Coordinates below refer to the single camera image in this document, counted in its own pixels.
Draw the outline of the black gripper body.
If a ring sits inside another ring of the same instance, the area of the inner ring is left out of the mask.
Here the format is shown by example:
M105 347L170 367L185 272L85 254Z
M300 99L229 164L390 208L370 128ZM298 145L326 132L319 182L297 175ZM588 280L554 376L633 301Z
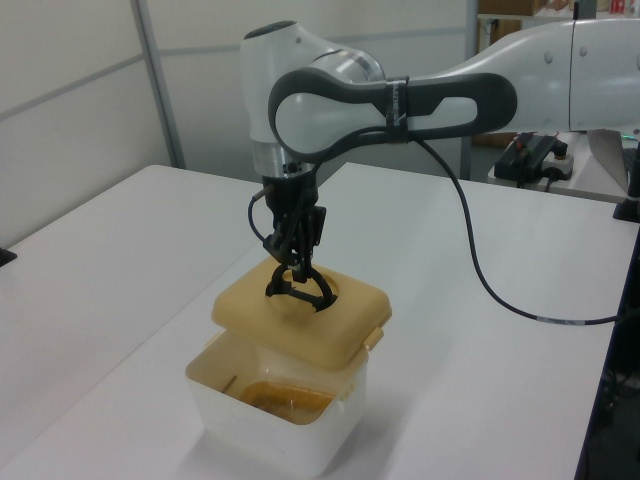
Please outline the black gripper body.
M266 203L275 221L282 221L292 215L300 198L303 199L302 215L317 217L320 214L320 208L316 205L318 188L315 173L309 171L287 178L263 176L262 184L264 187L272 187L266 194Z

